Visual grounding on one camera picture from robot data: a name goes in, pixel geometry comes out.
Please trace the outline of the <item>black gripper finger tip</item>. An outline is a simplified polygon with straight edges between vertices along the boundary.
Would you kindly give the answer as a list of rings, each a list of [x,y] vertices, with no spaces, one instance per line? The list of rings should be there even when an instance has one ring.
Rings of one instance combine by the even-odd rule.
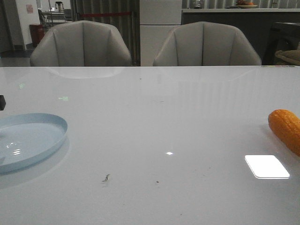
[[[6,106],[6,101],[3,95],[0,95],[0,110],[3,111]]]

